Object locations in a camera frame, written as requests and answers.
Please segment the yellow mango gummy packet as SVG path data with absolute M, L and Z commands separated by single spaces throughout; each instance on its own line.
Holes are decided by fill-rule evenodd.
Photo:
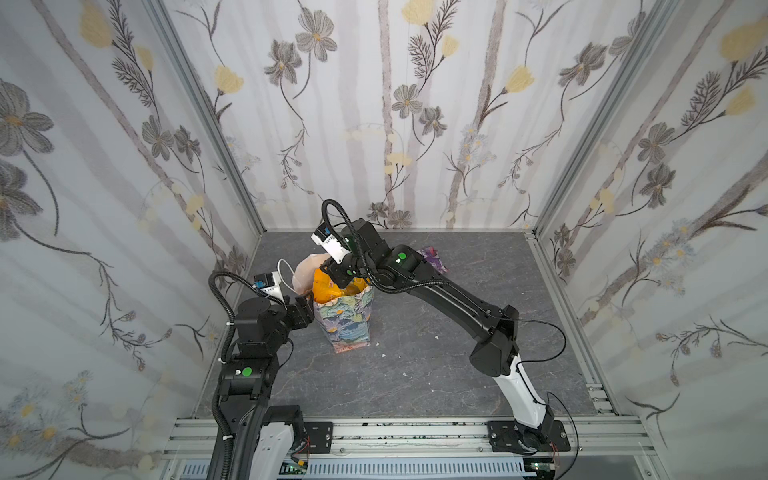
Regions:
M 317 269 L 314 272 L 312 294 L 316 303 L 325 304 L 345 296 L 355 296 L 368 287 L 365 280 L 356 278 L 347 287 L 336 285 L 329 275 Z

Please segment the floral white paper bag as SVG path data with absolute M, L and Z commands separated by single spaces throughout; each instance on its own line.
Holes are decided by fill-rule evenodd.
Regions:
M 355 296 L 345 296 L 325 304 L 313 299 L 314 272 L 330 258 L 327 253 L 310 254 L 296 268 L 280 259 L 277 271 L 283 282 L 295 294 L 311 298 L 315 320 L 325 332 L 336 353 L 362 348 L 370 344 L 369 321 L 372 315 L 374 288 L 369 285 Z

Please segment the purple snack packet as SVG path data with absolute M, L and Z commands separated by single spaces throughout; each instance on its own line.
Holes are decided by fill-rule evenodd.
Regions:
M 432 247 L 427 246 L 418 250 L 418 253 L 424 257 L 424 259 L 440 274 L 446 274 L 448 269 L 442 262 L 438 251 Z

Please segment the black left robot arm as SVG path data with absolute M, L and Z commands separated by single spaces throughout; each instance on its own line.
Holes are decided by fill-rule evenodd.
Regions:
M 272 406 L 270 398 L 280 348 L 313 321 L 308 299 L 276 298 L 227 271 L 211 273 L 208 286 L 228 321 L 211 401 L 217 437 L 207 477 L 275 479 L 286 459 L 304 470 L 308 461 L 298 456 L 309 452 L 310 436 L 301 408 Z

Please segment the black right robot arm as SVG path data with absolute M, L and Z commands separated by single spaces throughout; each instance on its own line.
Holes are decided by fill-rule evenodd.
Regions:
M 321 270 L 337 286 L 345 288 L 362 279 L 384 294 L 409 294 L 453 320 L 476 341 L 471 365 L 493 378 L 512 408 L 506 450 L 528 456 L 555 445 L 562 423 L 525 370 L 527 361 L 517 345 L 518 325 L 524 321 L 518 310 L 478 298 L 407 245 L 390 247 L 370 222 L 353 221 L 334 199 L 323 201 L 321 218 L 312 239 L 330 255 Z

